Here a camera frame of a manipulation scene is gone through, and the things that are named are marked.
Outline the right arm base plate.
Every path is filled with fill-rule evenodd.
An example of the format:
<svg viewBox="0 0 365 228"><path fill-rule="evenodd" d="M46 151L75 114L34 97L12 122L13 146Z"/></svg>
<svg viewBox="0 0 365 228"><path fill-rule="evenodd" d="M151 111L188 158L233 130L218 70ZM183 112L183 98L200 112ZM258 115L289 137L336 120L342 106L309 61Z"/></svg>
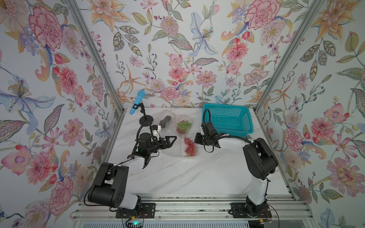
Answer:
<svg viewBox="0 0 365 228"><path fill-rule="evenodd" d="M253 203L231 203L231 214L235 219L270 219L272 213L267 203L254 205Z"/></svg>

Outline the red grape bunch front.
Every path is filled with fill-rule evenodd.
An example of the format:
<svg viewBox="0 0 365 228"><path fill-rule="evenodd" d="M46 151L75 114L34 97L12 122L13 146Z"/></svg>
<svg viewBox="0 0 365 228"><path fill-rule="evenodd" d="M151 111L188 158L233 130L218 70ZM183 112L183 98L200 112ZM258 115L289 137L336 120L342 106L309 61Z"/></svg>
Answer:
<svg viewBox="0 0 365 228"><path fill-rule="evenodd" d="M180 134L180 135L185 135L185 134L187 134L187 129L185 129L185 128L179 128L179 127L177 127L177 128L176 128L176 131L177 131L177 133L178 133L178 134Z"/></svg>

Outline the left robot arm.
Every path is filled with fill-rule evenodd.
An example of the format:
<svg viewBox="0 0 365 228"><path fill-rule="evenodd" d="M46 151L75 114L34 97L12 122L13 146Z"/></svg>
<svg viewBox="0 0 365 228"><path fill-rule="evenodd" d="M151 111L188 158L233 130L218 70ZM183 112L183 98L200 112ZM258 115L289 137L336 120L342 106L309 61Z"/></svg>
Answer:
<svg viewBox="0 0 365 228"><path fill-rule="evenodd" d="M86 206L141 211L141 197L126 192L127 179L131 174L146 168L153 154L171 148L176 142L177 136L162 137L159 129L158 125L150 125L149 132L141 133L140 127L136 134L136 143L126 161L117 164L104 162L100 165L93 183L86 191Z"/></svg>

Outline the black grape bunch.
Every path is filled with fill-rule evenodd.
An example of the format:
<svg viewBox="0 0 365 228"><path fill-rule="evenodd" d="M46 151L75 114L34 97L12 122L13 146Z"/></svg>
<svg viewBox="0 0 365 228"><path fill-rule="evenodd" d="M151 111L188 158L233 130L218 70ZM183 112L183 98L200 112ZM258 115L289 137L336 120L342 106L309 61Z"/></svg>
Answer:
<svg viewBox="0 0 365 228"><path fill-rule="evenodd" d="M171 116L165 116L165 118L159 122L159 125L161 126L162 129L165 129L170 124L171 120L172 120Z"/></svg>

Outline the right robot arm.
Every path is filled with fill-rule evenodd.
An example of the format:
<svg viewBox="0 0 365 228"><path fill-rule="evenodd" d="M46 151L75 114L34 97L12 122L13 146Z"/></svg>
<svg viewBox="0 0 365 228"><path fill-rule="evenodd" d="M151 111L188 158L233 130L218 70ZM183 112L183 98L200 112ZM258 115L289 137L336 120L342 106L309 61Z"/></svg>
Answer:
<svg viewBox="0 0 365 228"><path fill-rule="evenodd" d="M267 215L270 218L270 208L267 203L268 186L271 182L269 177L275 172L278 161L266 141L262 138L251 141L240 136L218 133L210 121L203 122L201 129L202 133L196 134L194 140L196 144L242 152L252 175L251 189L245 204L234 206L231 214L249 218Z"/></svg>

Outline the green grape bunch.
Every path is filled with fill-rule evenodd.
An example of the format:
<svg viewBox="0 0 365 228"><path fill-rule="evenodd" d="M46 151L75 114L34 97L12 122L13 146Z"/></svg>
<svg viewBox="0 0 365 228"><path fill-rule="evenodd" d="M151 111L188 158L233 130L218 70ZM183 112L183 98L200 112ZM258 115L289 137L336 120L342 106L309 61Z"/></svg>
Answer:
<svg viewBox="0 0 365 228"><path fill-rule="evenodd" d="M177 123L177 127L189 130L192 127L192 123L189 122L188 120L182 120Z"/></svg>

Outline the red grape bunch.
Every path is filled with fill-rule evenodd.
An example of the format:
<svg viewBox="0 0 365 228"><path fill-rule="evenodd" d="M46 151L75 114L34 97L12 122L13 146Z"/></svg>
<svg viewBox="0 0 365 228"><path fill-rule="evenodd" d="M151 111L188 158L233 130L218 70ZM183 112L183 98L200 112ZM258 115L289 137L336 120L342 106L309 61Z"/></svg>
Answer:
<svg viewBox="0 0 365 228"><path fill-rule="evenodd" d="M184 149L185 154L188 157L195 157L197 155L197 150L194 141L188 137L185 137L184 144L186 145L186 148Z"/></svg>
<svg viewBox="0 0 365 228"><path fill-rule="evenodd" d="M177 133L178 133L178 134L180 134L180 135L185 135L185 134L187 134L187 129L185 129L185 128L179 128L179 127L177 127L177 128L176 128L176 131L177 131Z"/></svg>

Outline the red grape bunch back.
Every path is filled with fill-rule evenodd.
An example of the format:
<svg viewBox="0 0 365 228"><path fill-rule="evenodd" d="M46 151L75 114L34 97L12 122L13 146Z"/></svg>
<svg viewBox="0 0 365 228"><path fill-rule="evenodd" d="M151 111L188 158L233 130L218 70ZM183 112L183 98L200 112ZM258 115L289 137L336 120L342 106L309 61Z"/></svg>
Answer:
<svg viewBox="0 0 365 228"><path fill-rule="evenodd" d="M186 148L184 149L185 154L188 157L195 157L197 155L197 150L194 141L188 137L185 137L184 144L186 145Z"/></svg>

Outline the teal plastic mesh basket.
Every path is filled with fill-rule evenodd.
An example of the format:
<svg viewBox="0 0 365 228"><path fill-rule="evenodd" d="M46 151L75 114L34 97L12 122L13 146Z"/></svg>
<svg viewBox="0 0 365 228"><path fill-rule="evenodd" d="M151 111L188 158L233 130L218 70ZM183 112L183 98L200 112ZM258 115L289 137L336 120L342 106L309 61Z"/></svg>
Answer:
<svg viewBox="0 0 365 228"><path fill-rule="evenodd" d="M228 104L209 104L203 105L202 121L209 121L209 114L204 113L209 110L210 121L219 133L245 137L254 133L252 116L249 108L244 106Z"/></svg>

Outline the clear clamshell container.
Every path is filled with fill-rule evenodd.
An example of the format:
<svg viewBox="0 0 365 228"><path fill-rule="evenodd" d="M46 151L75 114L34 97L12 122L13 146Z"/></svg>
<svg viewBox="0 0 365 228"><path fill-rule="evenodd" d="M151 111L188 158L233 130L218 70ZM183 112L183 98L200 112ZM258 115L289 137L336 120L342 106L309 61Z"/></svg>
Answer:
<svg viewBox="0 0 365 228"><path fill-rule="evenodd" d="M195 157L188 157L184 149L186 148L186 145L184 144L184 138L188 137L194 141L195 135L194 134L188 134L188 135L180 135L178 136L177 140L175 141L174 145L166 150L163 150L163 154L166 154L171 157L179 157L179 158L196 158L199 156L199 148L198 145L196 145L197 155Z"/></svg>
<svg viewBox="0 0 365 228"><path fill-rule="evenodd" d="M178 135L187 135L190 133L194 124L194 120L188 116L177 116L176 120L173 122L170 130Z"/></svg>
<svg viewBox="0 0 365 228"><path fill-rule="evenodd" d="M153 125L161 126L162 131L167 131L175 122L177 116L170 111L161 112L153 121Z"/></svg>

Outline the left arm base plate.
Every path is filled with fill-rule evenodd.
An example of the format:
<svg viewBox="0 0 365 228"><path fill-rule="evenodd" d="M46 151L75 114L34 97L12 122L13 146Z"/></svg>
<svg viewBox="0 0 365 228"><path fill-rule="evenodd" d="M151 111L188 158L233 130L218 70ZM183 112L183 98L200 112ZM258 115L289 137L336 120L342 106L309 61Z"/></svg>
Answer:
<svg viewBox="0 0 365 228"><path fill-rule="evenodd" d="M118 208L116 219L153 219L155 218L156 204L138 202L134 209Z"/></svg>

